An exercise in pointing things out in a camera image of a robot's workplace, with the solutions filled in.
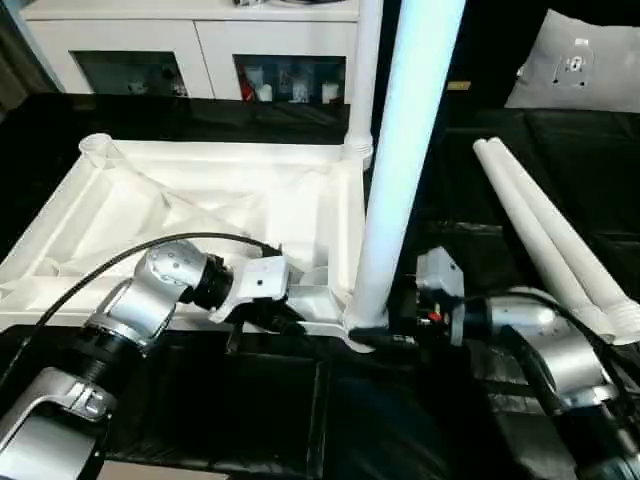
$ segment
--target cabinet door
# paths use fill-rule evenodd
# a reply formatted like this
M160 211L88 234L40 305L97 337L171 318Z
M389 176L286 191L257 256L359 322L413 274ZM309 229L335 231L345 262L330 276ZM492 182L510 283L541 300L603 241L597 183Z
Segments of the cabinet door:
M28 25L68 93L213 98L191 21L55 20Z
M332 22L196 22L217 98L349 103L358 26Z

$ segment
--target shelf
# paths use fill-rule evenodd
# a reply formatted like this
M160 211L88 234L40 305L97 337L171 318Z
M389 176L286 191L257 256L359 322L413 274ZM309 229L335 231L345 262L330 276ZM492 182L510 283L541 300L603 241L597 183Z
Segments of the shelf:
M35 20L226 20L285 22L357 22L359 0L312 6L272 0L236 7L233 0L35 0L22 9Z

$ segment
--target black cloth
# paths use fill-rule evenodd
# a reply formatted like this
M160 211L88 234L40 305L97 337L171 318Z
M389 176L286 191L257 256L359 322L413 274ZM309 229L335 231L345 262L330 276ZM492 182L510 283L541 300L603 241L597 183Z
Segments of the black cloth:
M6 255L77 159L77 143L85 135L102 131L114 138L140 140L337 144L345 133L346 114L343 108L299 105L34 97L0 125L6 167L0 199L13 208L3 223L2 254ZM622 287L640 298L640 204L635 186L640 173L636 161L640 116L633 114L445 111L423 172L399 274L415 270L417 254L443 245L465 271L469 293L541 285L471 150L474 140L493 135L513 149ZM46 344L42 350L34 349L33 365L46 360L46 352L60 342L54 330L41 339ZM24 331L12 330L0 337L0 363L6 362L22 334ZM185 406L180 394L195 389L199 397L206 398L218 392L212 385L218 382L220 372L215 368L222 362L215 359L219 359L226 336L211 334L219 337L205 341L198 340L200 333L193 335L196 338L168 335L158 357L143 367L140 381L134 382L123 399L123 416L116 419L116 427L121 427L113 432L112 458L216 468L212 459L221 454L213 451L213 446L220 445L215 426L229 423L226 409L203 409L201 417L188 410L190 404ZM309 358L307 345L272 345L269 342L282 341L272 337L264 337L267 345L262 347L250 338L247 341L250 352L257 349L258 353L273 351L280 358ZM331 359L325 478L527 478L528 473L512 457L514 444L519 458L528 463L532 457L538 465L550 463L553 431L544 418L512 422L507 415L499 416L504 431L519 440L505 442L484 396L486 386L472 379L464 351L445 350L433 365L418 367L395 356L385 362L363 358L346 351L340 342L327 346L321 342L317 348L321 351L312 358ZM189 362L189 356L199 360ZM274 385L284 384L275 391L308 399L308 376L291 378L298 390L296 385L287 385L285 373L280 377ZM531 421L537 428L530 426ZM179 438L171 434L172 428L181 433ZM297 433L291 438L304 436L301 425L293 430ZM185 438L188 432L201 441L190 442ZM282 444L280 451L293 453L278 463L274 455L279 447L273 447L256 447L259 455L251 461L244 452L236 451L233 468L227 462L225 469L238 471L244 465L242 471L308 475L300 449ZM265 461L269 455L271 462ZM560 461L562 468L541 476L570 472L570 461L568 466L566 458Z

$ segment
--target black cable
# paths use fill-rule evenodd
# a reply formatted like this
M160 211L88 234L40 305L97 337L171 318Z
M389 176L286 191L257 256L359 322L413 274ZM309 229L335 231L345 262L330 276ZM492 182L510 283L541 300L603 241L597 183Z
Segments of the black cable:
M248 237L243 237L241 235L232 235L230 233L214 233L214 232L177 233L175 235L167 235L164 237L155 238L153 240L149 240L148 242L144 242L139 245L136 245L135 247L131 247L125 250L124 252L116 255L111 260L103 263L102 265L97 267L95 270L93 270L89 274L87 274L84 278L82 278L82 280L80 280L73 287L67 290L60 298L58 298L58 300L56 300L56 302L53 305L51 305L51 307L49 307L49 309L46 312L44 312L42 317L40 317L40 319L34 325L34 328L31 331L31 333L22 340L20 347L18 347L18 350L11 358L11 361L9 362L9 365L7 366L4 373L2 374L2 377L0 377L0 391L2 391L2 389L6 385L7 380L11 376L11 373L16 369L16 365L24 355L24 352L29 347L33 339L38 334L40 334L40 332L42 332L42 329L45 327L47 322L56 314L56 312L60 310L60 308L65 303L67 303L74 295L76 295L80 290L82 290L89 283L91 283L93 280L98 278L100 275L102 275L104 272L109 270L114 265L117 265L121 261L125 260L126 258L132 255L135 255L136 253L142 252L143 250L147 250L149 248L156 247L158 245L162 245L164 243L175 242L177 240L187 240L190 238L216 238L221 240L229 240L233 242L246 243L247 245L253 245L255 247L259 247L260 249L262 249L263 256L281 255L281 252L278 249L272 247L271 245L267 245L266 243L260 242L258 240L254 240Z

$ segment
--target white pipe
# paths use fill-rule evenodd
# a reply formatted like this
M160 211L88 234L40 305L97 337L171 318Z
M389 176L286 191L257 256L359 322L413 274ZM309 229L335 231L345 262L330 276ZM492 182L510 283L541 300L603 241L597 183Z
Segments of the white pipe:
M388 322L386 303L464 5L402 2L356 286L344 316L349 329Z
M613 336L607 317L594 306L573 271L503 168L499 155L485 140L473 149L550 293L595 332Z
M606 315L619 337L616 343L640 339L640 306L624 293L584 240L499 138L487 147L545 229L590 300Z
M349 130L343 147L344 159L358 158L365 169L371 165L373 156L371 115L378 70L383 5L384 0L360 0L353 97L349 112Z

